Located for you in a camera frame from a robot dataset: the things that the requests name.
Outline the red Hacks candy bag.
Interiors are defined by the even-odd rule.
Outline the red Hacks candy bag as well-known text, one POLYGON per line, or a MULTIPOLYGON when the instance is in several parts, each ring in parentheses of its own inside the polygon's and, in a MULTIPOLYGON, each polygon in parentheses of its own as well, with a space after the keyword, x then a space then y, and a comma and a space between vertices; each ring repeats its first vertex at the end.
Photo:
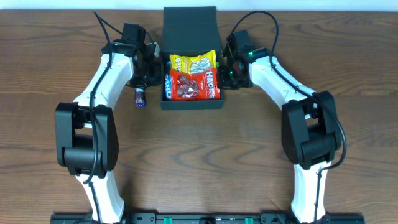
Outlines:
POLYGON ((215 68, 193 74, 172 70, 171 100, 220 100, 221 91, 218 88, 217 73, 215 68))

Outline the dark blue chocolate bar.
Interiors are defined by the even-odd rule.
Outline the dark blue chocolate bar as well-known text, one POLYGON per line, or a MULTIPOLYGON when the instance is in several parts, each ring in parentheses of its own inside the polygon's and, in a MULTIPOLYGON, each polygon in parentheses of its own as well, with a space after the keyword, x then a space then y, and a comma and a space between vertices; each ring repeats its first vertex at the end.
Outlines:
POLYGON ((137 108, 143 108, 146 106, 146 93, 145 89, 136 88, 135 89, 135 104, 137 108))

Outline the dark green box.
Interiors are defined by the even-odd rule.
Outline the dark green box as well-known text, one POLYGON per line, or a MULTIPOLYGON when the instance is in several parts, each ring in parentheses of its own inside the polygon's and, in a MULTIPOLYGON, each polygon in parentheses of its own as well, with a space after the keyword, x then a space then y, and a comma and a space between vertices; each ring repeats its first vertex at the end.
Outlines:
MULTIPOLYGON (((199 56, 211 50, 216 51, 217 61, 221 60, 221 39, 216 20, 216 7, 165 7, 160 47, 163 63, 170 55, 199 56)), ((165 98, 165 65, 162 84, 163 110, 205 110, 221 109, 224 99, 174 101, 165 98)))

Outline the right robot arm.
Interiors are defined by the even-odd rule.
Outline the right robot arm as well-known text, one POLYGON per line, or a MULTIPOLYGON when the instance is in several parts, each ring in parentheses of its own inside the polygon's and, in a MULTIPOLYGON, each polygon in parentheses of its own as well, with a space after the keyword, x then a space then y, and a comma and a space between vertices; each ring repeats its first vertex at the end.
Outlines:
POLYGON ((318 223, 325 216, 325 174, 340 144, 332 95, 317 93, 296 80, 265 47, 256 48, 246 30, 226 39, 226 65, 219 69, 221 89, 259 86, 282 113, 283 150, 294 165, 290 209, 299 223, 318 223))

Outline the yellow Hacks candy bag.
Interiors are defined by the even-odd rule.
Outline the yellow Hacks candy bag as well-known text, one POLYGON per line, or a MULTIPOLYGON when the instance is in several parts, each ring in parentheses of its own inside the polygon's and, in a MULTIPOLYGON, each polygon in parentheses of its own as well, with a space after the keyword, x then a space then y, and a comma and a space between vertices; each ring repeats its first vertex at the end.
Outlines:
POLYGON ((170 55, 171 69, 177 72, 194 74, 202 73, 216 68, 216 51, 211 50, 203 55, 188 57, 172 54, 170 55))

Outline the blue Oreo cookie pack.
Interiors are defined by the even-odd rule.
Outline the blue Oreo cookie pack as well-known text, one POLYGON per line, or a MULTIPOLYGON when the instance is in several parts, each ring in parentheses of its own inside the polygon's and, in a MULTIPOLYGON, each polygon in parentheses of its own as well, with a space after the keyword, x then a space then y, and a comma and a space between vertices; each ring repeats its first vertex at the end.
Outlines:
POLYGON ((165 66, 165 98, 166 100, 172 99, 172 80, 170 76, 171 61, 167 61, 165 66))

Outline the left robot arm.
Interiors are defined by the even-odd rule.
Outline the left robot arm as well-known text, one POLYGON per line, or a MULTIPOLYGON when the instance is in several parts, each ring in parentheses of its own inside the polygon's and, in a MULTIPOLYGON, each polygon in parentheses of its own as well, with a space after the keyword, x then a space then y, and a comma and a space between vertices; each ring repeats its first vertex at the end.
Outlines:
POLYGON ((121 37, 101 49, 100 65, 85 90, 55 109, 57 161, 85 189, 93 210, 90 223, 119 223, 124 215, 113 172, 119 155, 113 111, 125 86, 141 97, 162 82, 160 47, 146 43, 146 34, 142 26, 125 23, 121 37))

